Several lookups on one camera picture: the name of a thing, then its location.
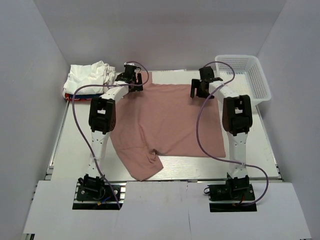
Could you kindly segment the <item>white t-shirt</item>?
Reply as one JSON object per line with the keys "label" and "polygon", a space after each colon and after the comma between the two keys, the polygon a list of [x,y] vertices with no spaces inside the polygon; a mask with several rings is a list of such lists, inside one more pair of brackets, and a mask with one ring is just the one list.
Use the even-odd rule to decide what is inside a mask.
{"label": "white t-shirt", "polygon": [[63,93],[73,95],[78,88],[86,85],[112,85],[115,75],[116,68],[102,60],[91,65],[71,64]]}

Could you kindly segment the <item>pink t-shirt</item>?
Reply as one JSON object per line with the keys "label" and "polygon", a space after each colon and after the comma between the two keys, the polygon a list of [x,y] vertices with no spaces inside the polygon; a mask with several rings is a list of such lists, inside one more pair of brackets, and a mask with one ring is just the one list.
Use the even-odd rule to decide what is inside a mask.
{"label": "pink t-shirt", "polygon": [[142,91],[116,104],[110,139],[128,173],[144,181],[163,169],[161,156],[226,156],[218,101],[191,97],[195,71],[142,74]]}

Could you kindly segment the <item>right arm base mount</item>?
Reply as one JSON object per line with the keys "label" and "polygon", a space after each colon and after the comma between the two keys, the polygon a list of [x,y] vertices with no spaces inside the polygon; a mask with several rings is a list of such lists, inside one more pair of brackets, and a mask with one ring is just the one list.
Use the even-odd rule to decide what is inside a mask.
{"label": "right arm base mount", "polygon": [[252,184],[248,188],[231,192],[227,184],[210,184],[206,186],[203,193],[208,196],[209,210],[211,213],[249,213],[256,212],[257,205]]}

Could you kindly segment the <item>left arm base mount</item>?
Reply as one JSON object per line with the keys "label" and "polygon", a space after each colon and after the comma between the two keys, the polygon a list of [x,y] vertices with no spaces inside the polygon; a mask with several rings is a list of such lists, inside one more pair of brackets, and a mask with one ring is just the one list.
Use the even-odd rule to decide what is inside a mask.
{"label": "left arm base mount", "polygon": [[113,192],[108,184],[98,191],[91,190],[79,183],[75,189],[73,210],[118,211],[125,199],[126,186],[113,184]]}

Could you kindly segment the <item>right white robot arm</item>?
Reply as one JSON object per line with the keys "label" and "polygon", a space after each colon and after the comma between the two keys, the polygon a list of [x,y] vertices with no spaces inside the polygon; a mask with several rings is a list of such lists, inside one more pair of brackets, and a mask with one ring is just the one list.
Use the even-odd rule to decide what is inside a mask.
{"label": "right white robot arm", "polygon": [[199,69],[200,79],[191,80],[190,97],[205,98],[205,102],[215,97],[222,103],[222,126],[227,133],[229,160],[210,155],[201,146],[200,149],[214,160],[229,163],[225,187],[218,194],[226,194],[236,200],[249,189],[249,176],[246,169],[246,143],[253,125],[251,99],[240,95],[227,86],[219,77],[215,77],[210,66]]}

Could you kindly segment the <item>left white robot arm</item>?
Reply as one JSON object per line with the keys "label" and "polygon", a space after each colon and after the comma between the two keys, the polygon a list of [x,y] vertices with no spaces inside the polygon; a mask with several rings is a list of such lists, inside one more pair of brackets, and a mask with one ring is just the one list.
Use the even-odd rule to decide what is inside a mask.
{"label": "left white robot arm", "polygon": [[110,134],[116,126],[116,104],[129,93],[143,91],[146,83],[142,80],[141,69],[144,68],[136,61],[124,63],[124,72],[116,77],[112,85],[106,86],[106,92],[91,99],[88,118],[91,142],[85,139],[91,153],[87,171],[89,177],[108,183],[100,166],[105,159]]}

